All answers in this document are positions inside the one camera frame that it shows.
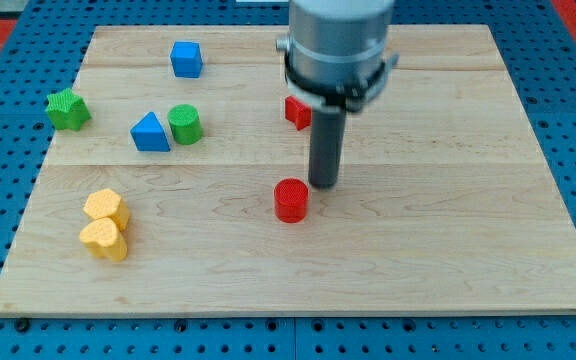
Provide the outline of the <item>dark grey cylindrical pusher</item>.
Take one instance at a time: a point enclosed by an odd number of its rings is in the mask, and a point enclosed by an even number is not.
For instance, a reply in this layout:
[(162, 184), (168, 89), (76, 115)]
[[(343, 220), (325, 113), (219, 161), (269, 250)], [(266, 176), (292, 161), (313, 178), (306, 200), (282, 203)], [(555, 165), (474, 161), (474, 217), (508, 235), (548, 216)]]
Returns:
[(312, 112), (308, 180), (314, 188), (331, 189), (337, 183), (345, 122), (339, 108)]

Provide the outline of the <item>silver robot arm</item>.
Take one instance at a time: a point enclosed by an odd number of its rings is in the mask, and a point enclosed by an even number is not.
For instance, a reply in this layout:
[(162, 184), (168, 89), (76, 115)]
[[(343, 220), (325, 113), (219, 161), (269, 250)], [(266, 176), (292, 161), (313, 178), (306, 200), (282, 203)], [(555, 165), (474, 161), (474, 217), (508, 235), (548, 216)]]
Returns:
[(346, 116), (384, 90), (399, 55), (384, 56), (393, 0), (293, 0), (276, 48), (292, 95), (312, 111), (308, 181), (333, 188)]

